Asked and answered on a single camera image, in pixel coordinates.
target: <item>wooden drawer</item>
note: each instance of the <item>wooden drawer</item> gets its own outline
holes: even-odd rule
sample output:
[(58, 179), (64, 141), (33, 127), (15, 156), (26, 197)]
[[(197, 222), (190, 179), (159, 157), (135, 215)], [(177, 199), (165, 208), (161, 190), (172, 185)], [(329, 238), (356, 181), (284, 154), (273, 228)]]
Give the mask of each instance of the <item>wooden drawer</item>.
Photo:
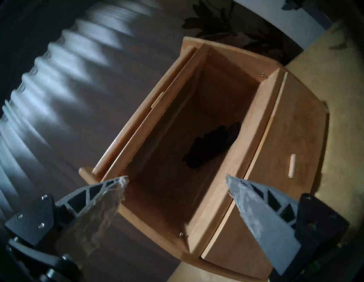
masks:
[[(310, 193), (324, 141), (327, 112), (312, 92), (286, 73), (268, 126), (244, 179), (273, 186), (299, 200)], [(296, 155), (288, 177), (290, 157)], [(232, 201), (202, 258), (261, 279), (272, 266)]]

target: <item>wooden panel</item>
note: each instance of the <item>wooden panel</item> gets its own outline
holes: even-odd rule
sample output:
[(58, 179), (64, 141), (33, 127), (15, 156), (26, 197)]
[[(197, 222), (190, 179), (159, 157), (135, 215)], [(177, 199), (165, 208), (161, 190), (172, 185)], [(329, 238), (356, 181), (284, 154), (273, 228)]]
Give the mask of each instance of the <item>wooden panel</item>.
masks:
[(221, 125), (230, 126), (234, 122), (241, 122), (259, 83), (252, 85), (239, 81), (208, 61), (203, 68), (203, 83), (198, 89), (201, 111), (218, 120)]
[[(244, 178), (273, 186), (297, 200), (302, 193), (310, 192), (323, 146), (326, 114), (322, 102), (293, 75), (286, 73), (263, 138)], [(288, 178), (291, 154), (296, 154), (296, 167), (294, 177)], [(243, 177), (243, 173), (240, 171), (238, 177)], [(272, 270), (234, 201), (202, 257), (232, 271), (262, 279)]]
[(159, 99), (162, 98), (164, 94), (164, 91), (157, 97), (157, 99), (153, 102), (152, 106), (150, 107), (151, 109), (154, 108), (154, 106), (158, 103)]
[(168, 107), (167, 111), (153, 128), (152, 132), (145, 140), (137, 154), (134, 156), (132, 162), (126, 168), (124, 174), (128, 175), (131, 180), (135, 179), (136, 176), (138, 176), (138, 174), (143, 170), (145, 164), (159, 146), (159, 143), (169, 128), (173, 125), (179, 113), (194, 95), (200, 79), (201, 69), (202, 67), (199, 67), (191, 79), (184, 85), (177, 97)]
[(201, 257), (211, 263), (251, 277), (267, 279), (272, 265), (240, 217), (233, 201)]
[(134, 225), (139, 224), (138, 221), (142, 221), (144, 226), (148, 226), (148, 232), (152, 229), (155, 234), (161, 237), (162, 241), (169, 242), (178, 252), (187, 253), (188, 249), (183, 238), (178, 236), (181, 230), (168, 220), (158, 199), (152, 197), (149, 191), (144, 188), (145, 183), (133, 181), (128, 184), (125, 190), (125, 199), (127, 200), (122, 202), (122, 206), (134, 214), (134, 219), (130, 223)]
[(132, 115), (130, 120), (126, 123), (121, 132), (117, 135), (110, 147), (101, 157), (92, 173), (98, 178), (103, 178), (109, 167), (117, 158), (121, 150), (125, 147), (129, 139), (132, 137), (137, 128), (141, 125), (142, 121), (146, 118), (151, 110), (151, 106), (158, 98), (158, 96), (167, 89), (176, 76), (180, 73), (182, 68), (191, 59), (195, 53), (196, 48), (190, 46), (186, 47), (179, 58), (169, 68), (153, 90), (149, 93), (143, 103), (139, 106), (136, 112)]
[(250, 277), (248, 275), (244, 275), (241, 273), (233, 272), (226, 268), (220, 267), (218, 265), (214, 265), (208, 261), (205, 261), (201, 258), (193, 258), (190, 254), (185, 250), (183, 251), (181, 248), (177, 248), (174, 244), (168, 241), (165, 237), (161, 236), (157, 233), (153, 228), (145, 224), (143, 220), (138, 218), (132, 211), (126, 208), (123, 204), (119, 207), (119, 213), (125, 217), (129, 222), (131, 222), (139, 231), (141, 231), (144, 235), (150, 238), (154, 243), (161, 246), (164, 250), (172, 254), (174, 257), (189, 263), (195, 267), (201, 268), (205, 271), (215, 273), (220, 276), (224, 276), (230, 279), (234, 279), (237, 281), (243, 282), (256, 282), (261, 281), (260, 279), (256, 279)]
[(207, 56), (208, 49), (209, 48), (206, 45), (203, 45), (191, 57), (191, 59), (183, 67), (181, 72), (165, 90), (164, 94), (159, 99), (155, 107), (150, 110), (145, 120), (141, 123), (133, 136), (127, 142), (123, 150), (120, 152), (116, 160), (113, 162), (113, 164), (103, 177), (102, 181), (117, 177), (125, 170), (138, 149), (148, 137), (149, 133), (153, 130), (154, 126), (158, 123), (162, 115), (165, 113), (170, 103), (182, 89), (184, 84), (191, 78), (197, 67), (204, 62)]
[(92, 174), (92, 167), (81, 167), (78, 170), (78, 174), (86, 181), (88, 185), (98, 183), (97, 179)]
[(248, 169), (272, 113), (283, 75), (284, 72), (277, 69), (260, 84), (238, 138), (186, 227), (188, 246), (195, 255), (201, 255), (231, 203), (231, 198), (227, 195), (226, 174), (236, 175), (238, 171)]
[[(251, 181), (273, 186), (299, 200), (311, 191), (324, 141), (327, 109), (296, 77), (286, 74), (283, 90), (273, 109), (247, 175)], [(296, 154), (293, 178), (289, 162)]]
[(239, 66), (243, 71), (245, 71), (258, 82), (265, 80), (277, 68), (286, 70), (286, 68), (280, 63), (265, 56), (255, 54), (237, 47), (188, 36), (185, 36), (183, 39), (181, 52), (183, 52), (188, 46), (194, 46), (198, 48), (202, 44), (207, 44), (212, 49), (218, 51), (220, 54), (226, 57), (227, 60)]
[(180, 228), (176, 235), (184, 232), (183, 224), (189, 222), (191, 213), (196, 210), (194, 206), (195, 203), (199, 204), (199, 194), (204, 195), (204, 184), (207, 183), (208, 188), (213, 179), (211, 171), (216, 173), (224, 158), (222, 154), (196, 170), (182, 161), (197, 136), (203, 136), (218, 126), (208, 116), (197, 111), (193, 102), (190, 100), (177, 116), (138, 177), (143, 183), (141, 186), (165, 210), (169, 221)]

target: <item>drawer front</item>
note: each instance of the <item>drawer front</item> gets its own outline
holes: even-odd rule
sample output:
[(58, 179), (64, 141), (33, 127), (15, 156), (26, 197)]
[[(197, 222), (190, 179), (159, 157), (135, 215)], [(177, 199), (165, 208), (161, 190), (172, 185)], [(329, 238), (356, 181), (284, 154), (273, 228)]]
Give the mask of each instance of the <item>drawer front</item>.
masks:
[[(286, 73), (247, 180), (275, 187), (294, 199), (310, 192), (324, 141), (327, 110), (292, 74)], [(293, 177), (288, 177), (291, 155)], [(226, 269), (266, 279), (268, 259), (239, 215), (233, 201), (202, 258)]]

